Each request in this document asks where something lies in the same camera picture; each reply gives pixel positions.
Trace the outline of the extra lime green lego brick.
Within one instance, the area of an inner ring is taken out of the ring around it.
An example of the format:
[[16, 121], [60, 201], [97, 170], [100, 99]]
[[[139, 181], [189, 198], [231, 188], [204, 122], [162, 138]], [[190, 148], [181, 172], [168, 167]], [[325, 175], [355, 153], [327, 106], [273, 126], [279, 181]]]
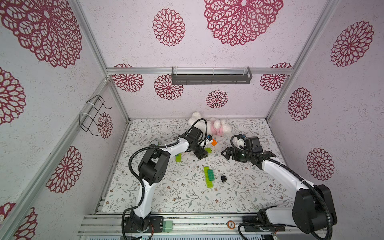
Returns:
[[177, 163], [180, 163], [182, 161], [182, 154], [180, 153], [180, 154], [176, 155], [175, 160]]

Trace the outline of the extra dark green lego brick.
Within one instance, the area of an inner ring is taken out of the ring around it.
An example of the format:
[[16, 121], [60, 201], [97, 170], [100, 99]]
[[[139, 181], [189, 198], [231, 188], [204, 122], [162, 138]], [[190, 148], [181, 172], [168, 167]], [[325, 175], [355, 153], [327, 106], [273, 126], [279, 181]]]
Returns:
[[208, 170], [207, 170], [207, 173], [208, 173], [209, 181], [211, 181], [211, 182], [214, 181], [214, 180], [215, 180], [215, 175], [214, 175], [213, 170], [208, 169]]

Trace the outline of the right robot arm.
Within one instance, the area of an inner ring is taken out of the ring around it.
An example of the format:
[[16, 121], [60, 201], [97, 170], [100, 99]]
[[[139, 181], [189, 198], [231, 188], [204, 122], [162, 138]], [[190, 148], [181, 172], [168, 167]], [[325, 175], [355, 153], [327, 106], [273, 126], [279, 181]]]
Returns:
[[264, 151], [259, 138], [234, 135], [230, 147], [221, 152], [227, 160], [240, 163], [252, 163], [261, 171], [272, 176], [294, 195], [291, 208], [271, 206], [259, 210], [254, 221], [244, 220], [238, 225], [240, 236], [245, 239], [242, 228], [251, 227], [262, 231], [278, 231], [291, 227], [298, 228], [304, 234], [310, 234], [317, 240], [317, 234], [326, 230], [325, 240], [333, 236], [333, 226], [337, 224], [337, 214], [331, 190], [325, 185], [316, 185], [297, 174], [271, 151]]

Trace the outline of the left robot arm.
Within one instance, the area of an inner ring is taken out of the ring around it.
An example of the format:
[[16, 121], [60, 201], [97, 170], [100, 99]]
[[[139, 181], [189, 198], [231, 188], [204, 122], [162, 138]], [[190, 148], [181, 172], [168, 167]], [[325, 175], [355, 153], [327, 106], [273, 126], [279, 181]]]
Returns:
[[144, 232], [150, 226], [152, 201], [156, 186], [164, 178], [171, 158], [184, 152], [192, 152], [201, 160], [208, 156], [205, 146], [212, 140], [208, 135], [208, 122], [197, 119], [183, 134], [164, 145], [151, 144], [134, 152], [129, 159], [129, 170], [139, 181], [141, 190], [136, 206], [127, 208], [122, 214], [122, 233], [133, 229]]

